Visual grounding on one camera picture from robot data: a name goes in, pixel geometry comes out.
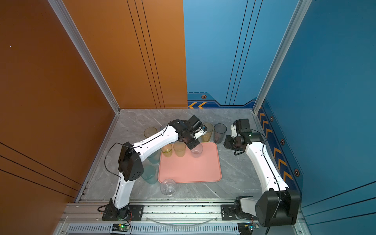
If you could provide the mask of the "peach short glass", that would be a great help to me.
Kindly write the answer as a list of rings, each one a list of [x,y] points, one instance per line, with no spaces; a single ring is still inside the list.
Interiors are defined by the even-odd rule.
[[[175,142],[173,149],[178,157],[184,157],[186,153],[186,145],[183,142]]]

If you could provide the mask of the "clear short glass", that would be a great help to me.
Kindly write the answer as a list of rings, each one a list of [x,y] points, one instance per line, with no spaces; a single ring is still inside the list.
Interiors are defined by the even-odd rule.
[[[194,158],[199,158],[202,153],[203,153],[203,150],[204,150],[204,147],[201,143],[199,143],[196,147],[194,147],[192,150],[191,150],[191,153],[192,153],[192,156]]]

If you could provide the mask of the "clear round glass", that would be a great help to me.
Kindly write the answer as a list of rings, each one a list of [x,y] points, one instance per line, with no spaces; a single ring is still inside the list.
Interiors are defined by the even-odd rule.
[[[166,179],[161,183],[161,193],[166,196],[172,196],[177,190],[176,182],[172,179]]]

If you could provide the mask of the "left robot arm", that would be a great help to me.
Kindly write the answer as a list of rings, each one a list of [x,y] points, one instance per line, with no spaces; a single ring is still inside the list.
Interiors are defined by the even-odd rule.
[[[121,210],[129,205],[134,181],[144,173],[143,161],[162,147],[176,141],[183,142],[190,150],[196,148],[201,136],[206,134],[207,127],[196,116],[188,120],[170,121],[160,132],[138,143],[126,142],[121,145],[118,159],[118,184],[110,205]]]

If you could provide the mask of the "amber tall glass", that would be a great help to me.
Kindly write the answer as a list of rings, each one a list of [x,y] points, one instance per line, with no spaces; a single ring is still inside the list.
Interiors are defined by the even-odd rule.
[[[203,136],[201,136],[201,140],[202,140],[202,142],[206,143],[206,142],[209,142],[211,140],[212,132],[213,132],[213,125],[209,122],[205,122],[203,124],[206,126],[207,131]]]

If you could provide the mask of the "grey smoky tall glass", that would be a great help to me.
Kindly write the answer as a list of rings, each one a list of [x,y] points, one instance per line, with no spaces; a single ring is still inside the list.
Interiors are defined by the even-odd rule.
[[[227,127],[223,123],[217,123],[214,126],[214,142],[219,144],[223,141],[226,132],[227,132]]]

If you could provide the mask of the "teal glass upper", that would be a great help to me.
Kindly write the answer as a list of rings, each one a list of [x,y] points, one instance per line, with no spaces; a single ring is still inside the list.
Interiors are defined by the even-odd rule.
[[[160,153],[160,150],[157,150],[156,152],[154,152],[153,154],[151,154],[147,159],[150,161],[150,163],[152,164],[159,164],[160,162],[160,157],[161,157],[161,153]]]

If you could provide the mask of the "teal glass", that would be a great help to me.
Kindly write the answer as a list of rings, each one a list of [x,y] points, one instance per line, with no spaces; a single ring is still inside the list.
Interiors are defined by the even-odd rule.
[[[152,164],[159,164],[160,162],[160,157],[161,157],[161,153],[160,153],[160,150],[157,150],[156,152],[154,152],[153,154],[151,154],[147,159],[150,161],[150,163]]]
[[[142,178],[149,184],[154,185],[158,181],[157,169],[153,165],[144,166],[144,173]]]

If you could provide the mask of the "teal glass lower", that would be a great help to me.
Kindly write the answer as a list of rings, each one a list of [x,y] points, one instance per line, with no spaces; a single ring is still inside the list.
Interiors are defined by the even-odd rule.
[[[157,169],[153,165],[144,166],[144,173],[142,178],[149,184],[154,185],[158,181]]]

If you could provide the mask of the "right circuit board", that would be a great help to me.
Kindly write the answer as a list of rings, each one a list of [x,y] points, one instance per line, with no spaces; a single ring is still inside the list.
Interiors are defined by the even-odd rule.
[[[256,223],[238,223],[238,231],[240,235],[252,235],[253,231],[258,228],[259,225]]]

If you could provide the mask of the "circuit board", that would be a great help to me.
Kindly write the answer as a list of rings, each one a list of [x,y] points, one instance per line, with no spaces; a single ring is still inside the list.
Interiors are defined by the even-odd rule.
[[[125,224],[125,223],[113,224],[111,232],[112,233],[129,233],[130,234],[132,232],[132,229],[131,229],[131,226],[129,224]]]
[[[238,223],[238,231],[240,235],[252,235],[253,231],[258,228],[259,225],[256,223]]]

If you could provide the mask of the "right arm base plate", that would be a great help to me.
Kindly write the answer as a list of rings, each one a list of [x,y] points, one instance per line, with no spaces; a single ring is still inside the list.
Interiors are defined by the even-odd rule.
[[[223,221],[242,220],[240,217],[237,216],[234,205],[221,205],[220,212],[221,212],[221,219]]]

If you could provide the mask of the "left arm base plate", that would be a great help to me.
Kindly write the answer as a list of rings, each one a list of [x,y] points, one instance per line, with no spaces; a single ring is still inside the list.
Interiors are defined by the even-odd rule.
[[[106,205],[102,221],[141,221],[144,213],[144,205],[127,205],[117,209],[113,205]]]

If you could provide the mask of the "right aluminium corner post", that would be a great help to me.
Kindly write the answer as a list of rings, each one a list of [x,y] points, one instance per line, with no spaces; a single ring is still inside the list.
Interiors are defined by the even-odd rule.
[[[253,113],[257,114],[261,108],[261,105],[263,104],[271,86],[272,83],[284,61],[284,58],[296,36],[296,33],[298,32],[301,23],[312,3],[312,0],[300,0],[298,1],[296,8],[292,14],[292,17],[290,19],[290,22],[287,26],[287,29],[284,33],[284,36],[281,40],[281,43],[279,45],[279,48],[275,54],[275,57],[272,61],[272,64],[269,68],[269,71],[265,77],[265,80],[261,86],[261,89],[259,91],[259,94],[257,96],[257,99],[255,101],[255,104],[252,108]]]

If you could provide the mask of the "aluminium corner post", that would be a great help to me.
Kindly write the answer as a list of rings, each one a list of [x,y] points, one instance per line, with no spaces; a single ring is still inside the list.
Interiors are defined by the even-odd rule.
[[[67,32],[70,40],[73,42],[76,50],[83,59],[85,65],[95,79],[97,85],[101,89],[103,95],[110,104],[115,114],[120,113],[120,106],[115,99],[110,87],[108,86],[102,72],[100,71],[96,61],[94,60],[89,48],[87,47],[83,37],[81,36],[77,26],[75,25],[71,15],[69,14],[63,1],[48,0],[50,6],[61,22],[64,30]]]
[[[259,91],[259,94],[257,96],[257,99],[255,101],[255,104],[252,108],[253,113],[257,114],[261,108],[261,105],[263,104],[271,86],[272,83],[284,61],[284,58],[296,36],[296,33],[298,32],[301,23],[312,3],[312,0],[300,0],[298,1],[296,8],[292,14],[292,17],[290,19],[290,22],[287,26],[287,29],[284,33],[284,36],[281,40],[281,43],[279,45],[279,48],[275,54],[275,57],[272,61],[272,64],[269,68],[269,71],[265,77],[265,80],[261,86],[261,89]]]

